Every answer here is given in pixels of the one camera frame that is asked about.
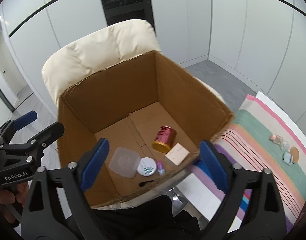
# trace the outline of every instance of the clear plastic box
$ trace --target clear plastic box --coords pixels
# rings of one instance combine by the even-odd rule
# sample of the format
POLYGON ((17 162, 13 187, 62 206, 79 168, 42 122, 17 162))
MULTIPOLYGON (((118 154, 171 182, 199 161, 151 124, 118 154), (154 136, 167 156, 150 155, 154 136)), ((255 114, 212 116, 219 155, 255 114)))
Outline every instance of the clear plastic box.
POLYGON ((123 177, 134 178, 141 161, 140 155, 126 148, 118 147, 109 163, 109 169, 123 177))

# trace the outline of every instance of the striped towel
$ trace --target striped towel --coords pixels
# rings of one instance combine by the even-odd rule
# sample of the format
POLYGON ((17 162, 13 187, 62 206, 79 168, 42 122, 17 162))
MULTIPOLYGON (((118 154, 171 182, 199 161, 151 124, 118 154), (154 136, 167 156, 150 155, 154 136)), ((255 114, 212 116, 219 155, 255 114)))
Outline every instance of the striped towel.
MULTIPOLYGON (((299 216, 306 199, 306 148, 292 130, 262 101, 247 95, 236 118, 214 142, 218 152, 232 162, 240 163, 245 169, 272 170, 284 206, 289 231, 299 216), (269 140, 271 134, 278 134, 298 148, 297 164, 288 166, 282 161, 283 152, 269 140)), ((198 160, 190 170, 220 200, 224 193, 217 189, 205 164, 198 160)), ((237 213, 242 220, 249 203, 251 190, 246 190, 237 213)))

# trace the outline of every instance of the person's finger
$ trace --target person's finger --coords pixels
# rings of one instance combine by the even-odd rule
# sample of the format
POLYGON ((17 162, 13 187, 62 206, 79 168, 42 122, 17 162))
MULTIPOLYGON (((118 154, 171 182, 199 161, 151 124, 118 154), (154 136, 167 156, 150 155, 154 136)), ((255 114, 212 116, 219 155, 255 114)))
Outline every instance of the person's finger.
POLYGON ((22 204, 22 206, 24 207, 25 204, 25 199, 27 197, 28 191, 29 191, 29 187, 28 187, 28 183, 26 183, 25 185, 19 184, 21 185, 20 187, 17 187, 17 190, 19 191, 19 193, 16 194, 16 200, 22 204))
POLYGON ((0 188, 0 204, 12 204, 15 202, 15 196, 12 192, 0 188))
POLYGON ((15 222, 16 218, 11 213, 11 211, 9 211, 9 209, 6 206, 3 206, 3 208, 0 207, 0 209, 1 209, 4 217, 6 218, 7 222, 10 223, 10 224, 13 224, 15 222))
POLYGON ((18 192, 24 192, 24 191, 26 191, 27 189, 28 189, 29 187, 28 187, 28 182, 23 182, 23 183, 21 183, 21 184, 17 184, 16 185, 16 189, 17 189, 17 191, 18 192))

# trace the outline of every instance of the tiled floor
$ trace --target tiled floor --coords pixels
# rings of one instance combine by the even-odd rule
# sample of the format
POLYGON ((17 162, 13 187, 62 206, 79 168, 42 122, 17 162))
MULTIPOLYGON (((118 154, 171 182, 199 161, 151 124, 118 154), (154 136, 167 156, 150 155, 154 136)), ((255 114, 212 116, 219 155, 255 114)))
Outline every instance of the tiled floor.
MULTIPOLYGON (((214 64, 211 61, 203 61, 186 68, 187 71, 217 90, 225 100, 226 104, 233 112, 236 112, 243 102, 246 94, 256 93, 236 77, 214 64)), ((37 120, 18 131, 12 139, 12 143, 24 143, 32 136, 45 129, 50 124, 56 122, 55 117, 46 109, 36 95, 32 94, 29 87, 25 87, 18 94, 21 104, 13 113, 13 119, 26 114, 29 111, 36 111, 37 120)), ((59 158, 56 151, 56 142, 44 150, 42 165, 47 169, 57 169, 60 167, 59 158)), ((71 212, 68 207, 64 191, 59 190, 59 197, 63 207, 65 217, 71 212)))
POLYGON ((189 66, 186 70, 219 92, 234 113, 247 94, 256 95, 242 81, 209 60, 189 66))

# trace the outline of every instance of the white round compact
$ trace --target white round compact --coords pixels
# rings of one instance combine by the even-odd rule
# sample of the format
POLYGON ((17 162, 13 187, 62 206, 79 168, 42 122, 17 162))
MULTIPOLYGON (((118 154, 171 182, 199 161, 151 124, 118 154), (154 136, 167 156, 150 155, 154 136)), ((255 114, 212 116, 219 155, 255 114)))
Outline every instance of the white round compact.
POLYGON ((143 176, 151 176, 157 169, 156 162, 149 157, 142 158, 137 168, 137 172, 143 176))

